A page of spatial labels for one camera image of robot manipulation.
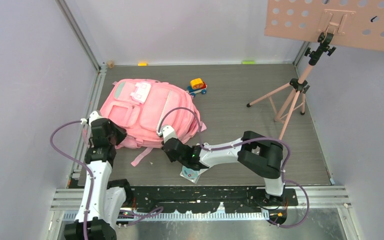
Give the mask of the yellow blue toy truck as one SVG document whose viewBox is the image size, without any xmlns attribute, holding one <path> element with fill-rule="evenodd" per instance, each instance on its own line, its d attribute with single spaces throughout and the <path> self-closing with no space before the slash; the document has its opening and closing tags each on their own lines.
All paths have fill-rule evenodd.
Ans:
<svg viewBox="0 0 384 240">
<path fill-rule="evenodd" d="M 207 93 L 207 85 L 201 78 L 195 78 L 190 81 L 186 92 L 192 97 L 195 97 L 199 93 L 204 95 Z"/>
</svg>

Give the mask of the aluminium frame rail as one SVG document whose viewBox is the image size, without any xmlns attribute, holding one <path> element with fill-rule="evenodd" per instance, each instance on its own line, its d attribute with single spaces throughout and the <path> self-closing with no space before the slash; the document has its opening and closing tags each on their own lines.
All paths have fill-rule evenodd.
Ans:
<svg viewBox="0 0 384 240">
<path fill-rule="evenodd" d="M 257 212 L 247 213 L 226 213 L 224 208 L 220 207 L 213 213 L 159 213 L 148 218 L 149 221 L 234 221 L 234 220 L 266 220 L 270 216 L 274 216 L 275 212 L 283 212 L 287 210 L 287 216 L 291 216 L 292 211 L 306 211 L 306 208 L 312 209 L 350 209 L 352 204 L 349 195 L 343 186 L 306 186 L 300 189 L 297 186 L 288 186 L 286 189 L 294 189 L 297 196 L 297 206 L 286 206 L 280 210 L 262 209 Z M 121 208 L 120 221 L 127 219 L 128 210 L 125 207 Z"/>
</svg>

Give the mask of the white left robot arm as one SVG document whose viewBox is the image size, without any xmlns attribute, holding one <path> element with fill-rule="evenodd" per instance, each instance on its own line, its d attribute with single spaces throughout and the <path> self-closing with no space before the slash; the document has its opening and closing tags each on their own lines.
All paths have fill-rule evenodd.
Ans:
<svg viewBox="0 0 384 240">
<path fill-rule="evenodd" d="M 128 207 L 134 199 L 126 179 L 109 180 L 116 146 L 127 131 L 97 110 L 81 122 L 91 130 L 83 164 L 87 178 L 75 220 L 65 226 L 63 234 L 67 240 L 115 240 L 121 207 Z"/>
</svg>

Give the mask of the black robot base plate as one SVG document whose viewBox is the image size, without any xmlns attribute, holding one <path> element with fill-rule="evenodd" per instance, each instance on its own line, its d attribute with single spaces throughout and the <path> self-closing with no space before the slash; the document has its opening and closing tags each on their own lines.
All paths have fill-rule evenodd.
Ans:
<svg viewBox="0 0 384 240">
<path fill-rule="evenodd" d="M 270 197 L 263 186 L 133 186 L 122 204 L 128 210 L 149 213 L 163 207 L 164 213 L 256 213 L 263 209 L 282 210 L 297 206 L 293 188 L 281 197 Z"/>
</svg>

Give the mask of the green tape marker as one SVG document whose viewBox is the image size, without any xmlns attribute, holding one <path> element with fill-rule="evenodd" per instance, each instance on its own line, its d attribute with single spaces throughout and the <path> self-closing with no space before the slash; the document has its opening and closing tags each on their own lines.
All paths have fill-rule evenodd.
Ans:
<svg viewBox="0 0 384 240">
<path fill-rule="evenodd" d="M 256 62 L 254 60 L 243 60 L 241 62 L 242 65 L 254 65 Z"/>
</svg>

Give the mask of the small wooden block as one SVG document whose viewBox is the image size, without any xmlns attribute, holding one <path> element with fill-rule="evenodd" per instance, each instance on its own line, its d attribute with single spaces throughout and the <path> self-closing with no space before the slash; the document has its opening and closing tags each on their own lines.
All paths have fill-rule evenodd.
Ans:
<svg viewBox="0 0 384 240">
<path fill-rule="evenodd" d="M 110 60 L 110 61 L 108 61 L 108 62 L 106 63 L 106 65 L 107 65 L 110 69 L 112 69 L 112 68 L 114 67 L 114 62 L 113 62 L 112 60 Z"/>
</svg>

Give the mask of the pink student backpack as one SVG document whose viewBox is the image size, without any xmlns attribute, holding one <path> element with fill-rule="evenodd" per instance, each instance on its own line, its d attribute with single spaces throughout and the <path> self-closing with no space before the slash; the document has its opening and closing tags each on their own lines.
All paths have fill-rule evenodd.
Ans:
<svg viewBox="0 0 384 240">
<path fill-rule="evenodd" d="M 163 126 L 172 126 L 182 143 L 207 128 L 189 93 L 176 85 L 154 79 L 114 82 L 99 112 L 127 131 L 126 139 L 116 149 L 145 148 L 131 162 L 134 167 L 152 149 L 162 147 L 158 134 Z"/>
</svg>

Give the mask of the white red stationery pack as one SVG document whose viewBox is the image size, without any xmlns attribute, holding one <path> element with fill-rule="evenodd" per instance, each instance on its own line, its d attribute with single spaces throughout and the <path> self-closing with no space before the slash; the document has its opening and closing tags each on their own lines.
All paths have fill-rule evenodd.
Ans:
<svg viewBox="0 0 384 240">
<path fill-rule="evenodd" d="M 182 166 L 180 176 L 189 180 L 190 182 L 196 184 L 204 172 L 206 172 L 208 168 L 203 168 L 200 170 L 193 170 L 191 168 L 187 168 L 186 166 Z"/>
</svg>

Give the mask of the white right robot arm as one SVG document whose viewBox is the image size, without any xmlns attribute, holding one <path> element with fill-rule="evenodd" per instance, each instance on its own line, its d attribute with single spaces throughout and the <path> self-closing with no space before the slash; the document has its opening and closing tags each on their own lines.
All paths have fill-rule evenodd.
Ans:
<svg viewBox="0 0 384 240">
<path fill-rule="evenodd" d="M 248 130 L 230 142 L 189 146 L 180 141 L 170 125 L 157 133 L 163 138 L 162 150 L 168 159 L 182 164 L 180 176 L 190 182 L 197 183 L 200 176 L 214 166 L 240 163 L 263 178 L 266 204 L 279 205 L 284 201 L 285 165 L 291 149 L 282 140 Z"/>
</svg>

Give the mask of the pink music stand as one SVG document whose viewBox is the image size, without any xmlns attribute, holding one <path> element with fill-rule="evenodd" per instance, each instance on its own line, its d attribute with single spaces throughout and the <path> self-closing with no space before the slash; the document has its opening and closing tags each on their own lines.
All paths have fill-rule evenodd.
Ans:
<svg viewBox="0 0 384 240">
<path fill-rule="evenodd" d="M 264 34 L 317 43 L 305 49 L 309 61 L 299 78 L 278 88 L 291 88 L 274 110 L 274 120 L 286 129 L 295 110 L 306 111 L 307 77 L 322 55 L 332 55 L 337 46 L 384 52 L 384 0 L 270 0 Z"/>
</svg>

